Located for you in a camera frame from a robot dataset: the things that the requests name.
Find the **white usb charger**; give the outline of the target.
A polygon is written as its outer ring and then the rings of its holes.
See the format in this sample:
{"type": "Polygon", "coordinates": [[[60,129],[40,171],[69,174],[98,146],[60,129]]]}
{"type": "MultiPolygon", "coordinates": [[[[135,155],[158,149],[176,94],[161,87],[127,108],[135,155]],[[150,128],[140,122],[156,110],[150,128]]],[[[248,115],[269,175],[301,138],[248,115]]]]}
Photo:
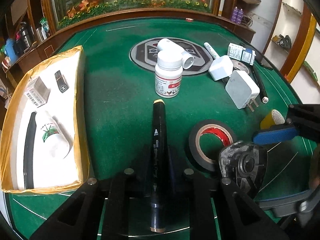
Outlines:
{"type": "Polygon", "coordinates": [[[219,81],[225,77],[230,77],[233,72],[233,63],[229,56],[223,55],[215,59],[208,69],[214,81],[219,81]]]}

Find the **white pvc tube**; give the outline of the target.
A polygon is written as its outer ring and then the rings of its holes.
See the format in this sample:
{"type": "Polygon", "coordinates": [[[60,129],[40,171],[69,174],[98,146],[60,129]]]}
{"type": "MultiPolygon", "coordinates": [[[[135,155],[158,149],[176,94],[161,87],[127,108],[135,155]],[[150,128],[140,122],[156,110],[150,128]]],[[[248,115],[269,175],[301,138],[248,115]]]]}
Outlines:
{"type": "Polygon", "coordinates": [[[208,43],[204,42],[204,47],[208,50],[213,59],[220,58],[219,54],[214,50],[214,48],[208,43]]]}

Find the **blue white medicine box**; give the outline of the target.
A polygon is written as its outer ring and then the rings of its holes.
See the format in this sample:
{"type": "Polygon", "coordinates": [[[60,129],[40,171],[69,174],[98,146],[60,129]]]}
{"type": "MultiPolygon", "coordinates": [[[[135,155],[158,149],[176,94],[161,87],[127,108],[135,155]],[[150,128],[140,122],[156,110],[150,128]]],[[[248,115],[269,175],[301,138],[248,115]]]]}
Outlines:
{"type": "Polygon", "coordinates": [[[245,48],[241,45],[237,45],[234,43],[230,43],[228,45],[227,55],[231,59],[235,59],[252,66],[255,61],[256,53],[255,50],[245,48]]]}

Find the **white charger with prongs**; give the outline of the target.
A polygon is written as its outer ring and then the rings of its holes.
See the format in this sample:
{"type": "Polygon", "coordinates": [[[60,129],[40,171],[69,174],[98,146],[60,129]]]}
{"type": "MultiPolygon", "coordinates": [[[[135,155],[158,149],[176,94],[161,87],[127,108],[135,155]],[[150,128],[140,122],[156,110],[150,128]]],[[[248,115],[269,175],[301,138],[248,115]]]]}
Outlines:
{"type": "Polygon", "coordinates": [[[254,112],[252,103],[259,105],[255,98],[259,95],[260,89],[253,79],[244,70],[234,70],[229,78],[225,90],[234,102],[237,109],[248,107],[254,112]]]}

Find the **black smartphone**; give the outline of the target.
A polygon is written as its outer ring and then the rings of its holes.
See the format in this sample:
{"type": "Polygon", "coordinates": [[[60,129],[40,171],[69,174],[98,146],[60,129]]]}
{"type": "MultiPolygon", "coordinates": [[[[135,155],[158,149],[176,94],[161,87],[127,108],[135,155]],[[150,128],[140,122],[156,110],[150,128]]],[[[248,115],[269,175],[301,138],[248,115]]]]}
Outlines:
{"type": "Polygon", "coordinates": [[[245,48],[254,50],[255,51],[255,61],[257,61],[257,63],[259,63],[263,68],[266,68],[269,70],[274,70],[274,65],[272,64],[272,62],[269,59],[267,59],[260,51],[255,49],[250,44],[245,44],[243,42],[240,42],[240,45],[245,48]]]}

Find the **purple spray cans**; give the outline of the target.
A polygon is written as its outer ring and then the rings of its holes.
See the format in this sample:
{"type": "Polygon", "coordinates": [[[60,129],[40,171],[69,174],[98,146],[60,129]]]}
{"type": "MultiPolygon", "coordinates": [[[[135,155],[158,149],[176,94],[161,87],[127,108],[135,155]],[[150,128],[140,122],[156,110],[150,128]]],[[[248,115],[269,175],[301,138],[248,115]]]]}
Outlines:
{"type": "Polygon", "coordinates": [[[235,7],[232,11],[231,21],[236,24],[241,24],[243,16],[244,16],[243,10],[239,9],[238,7],[235,7]]]}

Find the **black plastic spool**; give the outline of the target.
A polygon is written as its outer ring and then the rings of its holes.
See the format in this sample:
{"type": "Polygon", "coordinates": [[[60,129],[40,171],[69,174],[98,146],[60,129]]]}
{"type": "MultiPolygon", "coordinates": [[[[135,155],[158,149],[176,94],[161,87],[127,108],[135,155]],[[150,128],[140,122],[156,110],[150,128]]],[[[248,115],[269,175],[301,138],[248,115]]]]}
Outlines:
{"type": "Polygon", "coordinates": [[[222,177],[234,181],[251,198],[263,184],[267,160],[267,149],[252,142],[237,141],[219,153],[222,177]]]}

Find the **yellow cardboard box tray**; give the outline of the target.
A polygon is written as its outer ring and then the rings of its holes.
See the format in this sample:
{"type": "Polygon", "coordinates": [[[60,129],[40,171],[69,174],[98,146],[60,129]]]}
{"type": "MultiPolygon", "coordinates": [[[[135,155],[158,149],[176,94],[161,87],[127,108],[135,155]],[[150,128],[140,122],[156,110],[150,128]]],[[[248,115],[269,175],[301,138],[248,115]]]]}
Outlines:
{"type": "Polygon", "coordinates": [[[52,56],[18,83],[1,134],[1,190],[55,194],[89,176],[82,46],[52,56]]]}

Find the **white pvc elbow pipe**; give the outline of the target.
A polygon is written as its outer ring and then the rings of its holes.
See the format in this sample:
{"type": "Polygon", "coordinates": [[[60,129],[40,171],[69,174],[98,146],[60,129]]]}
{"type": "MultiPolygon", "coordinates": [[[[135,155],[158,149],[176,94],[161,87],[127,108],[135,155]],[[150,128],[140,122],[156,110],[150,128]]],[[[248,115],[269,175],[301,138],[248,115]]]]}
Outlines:
{"type": "Polygon", "coordinates": [[[157,48],[159,51],[167,50],[175,54],[179,54],[182,58],[182,67],[184,69],[189,69],[193,66],[195,58],[189,52],[187,52],[183,47],[176,44],[168,38],[163,38],[157,43],[157,48]]]}

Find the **black marker gold cap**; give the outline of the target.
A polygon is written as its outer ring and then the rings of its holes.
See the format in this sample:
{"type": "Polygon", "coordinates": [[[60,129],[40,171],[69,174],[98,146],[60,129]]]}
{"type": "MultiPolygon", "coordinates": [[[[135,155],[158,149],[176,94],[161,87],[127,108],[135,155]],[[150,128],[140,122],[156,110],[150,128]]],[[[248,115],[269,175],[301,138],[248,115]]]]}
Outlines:
{"type": "Polygon", "coordinates": [[[163,215],[164,193],[166,179],[167,122],[165,117],[165,103],[162,99],[153,102],[152,114],[152,188],[151,188],[151,224],[150,230],[156,233],[165,231],[163,215]]]}

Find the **white bottle green label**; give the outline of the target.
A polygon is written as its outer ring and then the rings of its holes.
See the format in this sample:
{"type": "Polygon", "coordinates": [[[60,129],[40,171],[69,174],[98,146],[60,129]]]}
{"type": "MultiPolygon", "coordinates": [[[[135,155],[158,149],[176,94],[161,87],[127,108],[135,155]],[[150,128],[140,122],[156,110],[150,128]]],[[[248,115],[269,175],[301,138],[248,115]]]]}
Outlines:
{"type": "Polygon", "coordinates": [[[36,139],[41,154],[50,160],[63,160],[69,155],[71,145],[58,123],[47,112],[35,115],[36,139]]]}

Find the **yellow tape roll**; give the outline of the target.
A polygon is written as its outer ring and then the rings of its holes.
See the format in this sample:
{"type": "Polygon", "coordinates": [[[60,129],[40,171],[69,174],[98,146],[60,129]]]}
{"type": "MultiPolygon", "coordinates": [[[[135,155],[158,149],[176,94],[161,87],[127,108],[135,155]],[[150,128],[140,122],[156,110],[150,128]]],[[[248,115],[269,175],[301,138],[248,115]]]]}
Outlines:
{"type": "Polygon", "coordinates": [[[282,114],[278,110],[272,109],[260,122],[260,129],[269,129],[274,125],[282,125],[284,123],[285,119],[282,114]]]}

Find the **white medicine bottle red label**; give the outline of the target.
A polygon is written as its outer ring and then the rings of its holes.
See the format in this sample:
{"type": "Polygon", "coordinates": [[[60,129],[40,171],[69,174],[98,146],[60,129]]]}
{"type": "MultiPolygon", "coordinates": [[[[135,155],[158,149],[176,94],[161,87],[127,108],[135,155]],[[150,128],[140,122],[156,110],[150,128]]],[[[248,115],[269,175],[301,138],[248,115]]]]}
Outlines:
{"type": "Polygon", "coordinates": [[[155,65],[155,92],[163,98],[173,98],[179,91],[182,80],[182,57],[168,50],[157,54],[155,65]]]}

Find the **black tape roll beige core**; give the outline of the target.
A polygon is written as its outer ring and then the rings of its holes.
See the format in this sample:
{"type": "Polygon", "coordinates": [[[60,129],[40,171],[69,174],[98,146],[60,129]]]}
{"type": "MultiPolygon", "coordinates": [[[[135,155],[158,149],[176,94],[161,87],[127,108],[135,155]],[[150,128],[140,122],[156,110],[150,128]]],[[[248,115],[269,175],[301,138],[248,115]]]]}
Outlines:
{"type": "Polygon", "coordinates": [[[242,62],[235,60],[235,59],[232,59],[231,62],[233,63],[234,70],[243,70],[248,75],[251,73],[249,68],[245,64],[243,64],[242,62]]]}

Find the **thermos flasks on cabinet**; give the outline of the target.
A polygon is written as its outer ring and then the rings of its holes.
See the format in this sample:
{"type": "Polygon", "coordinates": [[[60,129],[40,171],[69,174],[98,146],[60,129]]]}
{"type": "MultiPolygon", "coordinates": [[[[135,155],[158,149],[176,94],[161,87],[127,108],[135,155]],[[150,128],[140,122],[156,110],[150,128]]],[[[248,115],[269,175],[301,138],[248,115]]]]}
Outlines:
{"type": "Polygon", "coordinates": [[[20,26],[14,38],[7,39],[6,44],[1,48],[1,53],[4,54],[2,60],[4,69],[9,69],[22,55],[36,48],[50,35],[48,21],[45,17],[40,19],[40,27],[36,31],[33,31],[25,21],[22,21],[20,26]]]}

